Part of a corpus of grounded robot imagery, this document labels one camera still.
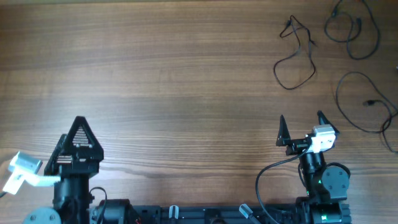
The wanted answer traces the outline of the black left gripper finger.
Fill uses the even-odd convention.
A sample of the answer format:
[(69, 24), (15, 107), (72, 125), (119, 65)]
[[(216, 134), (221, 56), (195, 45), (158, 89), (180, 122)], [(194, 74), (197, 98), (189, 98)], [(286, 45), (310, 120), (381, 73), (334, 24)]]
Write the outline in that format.
[(103, 148), (84, 116), (77, 116), (73, 121), (62, 144), (62, 155), (70, 155), (74, 159), (103, 160)]
[(60, 155), (61, 151), (63, 150), (63, 145), (65, 142), (65, 139), (67, 137), (67, 134), (62, 134), (60, 136), (60, 139), (58, 140), (57, 145), (55, 146), (55, 149), (50, 156), (50, 159), (45, 166), (44, 169), (44, 175), (60, 175), (60, 165), (57, 164), (57, 159), (58, 156)]

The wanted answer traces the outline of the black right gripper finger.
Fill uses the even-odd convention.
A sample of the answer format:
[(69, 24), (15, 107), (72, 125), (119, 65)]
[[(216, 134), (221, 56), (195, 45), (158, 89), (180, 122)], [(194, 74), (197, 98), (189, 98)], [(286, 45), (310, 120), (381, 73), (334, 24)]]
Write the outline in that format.
[(326, 116), (324, 115), (324, 113), (321, 110), (319, 110), (317, 112), (317, 116), (318, 116), (318, 122), (320, 125), (330, 125), (333, 128), (335, 134), (340, 133), (340, 131), (326, 118)]
[(290, 138), (290, 133), (284, 118), (284, 115), (280, 116), (280, 123), (279, 123), (279, 132), (277, 135), (276, 146), (289, 146), (292, 144), (292, 140)]

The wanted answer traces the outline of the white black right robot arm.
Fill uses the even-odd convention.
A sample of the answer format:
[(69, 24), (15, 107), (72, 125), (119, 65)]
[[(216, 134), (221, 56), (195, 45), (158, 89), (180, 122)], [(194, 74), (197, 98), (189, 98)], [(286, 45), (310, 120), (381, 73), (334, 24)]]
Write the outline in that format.
[(338, 129), (317, 112), (319, 125), (301, 139), (292, 139), (283, 116), (280, 117), (276, 145), (285, 146), (288, 156), (299, 156), (300, 178), (306, 197), (296, 199), (294, 223), (351, 223), (347, 190), (351, 172), (343, 164), (326, 163), (323, 153), (334, 148)]

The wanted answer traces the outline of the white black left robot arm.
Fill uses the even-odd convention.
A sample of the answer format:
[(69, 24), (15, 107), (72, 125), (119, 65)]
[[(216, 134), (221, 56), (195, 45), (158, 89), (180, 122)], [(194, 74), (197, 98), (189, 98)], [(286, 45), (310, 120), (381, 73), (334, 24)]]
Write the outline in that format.
[(87, 120), (77, 116), (68, 133), (61, 135), (38, 185), (53, 185), (53, 207), (40, 207), (24, 223), (89, 223), (92, 196), (89, 179), (100, 169), (103, 148)]

